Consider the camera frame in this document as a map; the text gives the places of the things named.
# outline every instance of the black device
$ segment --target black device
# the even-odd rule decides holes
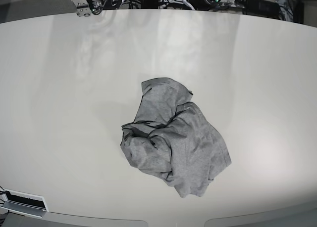
[[[245,11],[267,17],[278,18],[281,8],[278,3],[267,0],[245,0]]]
[[[293,22],[294,23],[300,23],[304,24],[304,11],[305,11],[305,5],[302,1],[298,1],[295,3],[295,6],[293,8]]]

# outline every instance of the gray cloth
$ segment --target gray cloth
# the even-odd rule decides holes
[[[156,78],[143,82],[142,91],[134,122],[122,126],[123,153],[132,167],[163,179],[181,197],[202,196],[231,163],[223,138],[182,84]]]

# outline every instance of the gray floor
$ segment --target gray floor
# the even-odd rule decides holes
[[[75,11],[69,0],[0,0],[0,23]],[[304,24],[317,27],[317,0],[305,2]]]

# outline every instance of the metal bracket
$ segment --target metal bracket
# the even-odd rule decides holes
[[[191,10],[195,11],[195,8],[187,1],[187,0],[182,0],[184,5],[186,5],[187,7],[190,7]]]
[[[278,3],[281,7],[281,11],[285,17],[285,20],[288,22],[293,22],[293,15],[290,11],[290,6],[288,5],[287,0],[276,0],[276,3]]]
[[[71,0],[71,1],[73,1],[73,3],[75,4],[77,9],[77,15],[79,17],[81,16],[88,17],[92,14],[87,0]]]

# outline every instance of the fabric fold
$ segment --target fabric fold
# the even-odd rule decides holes
[[[181,197],[203,196],[231,164],[222,136],[179,82],[156,78],[142,82],[142,91],[134,122],[122,126],[121,149],[128,162],[175,187]]]

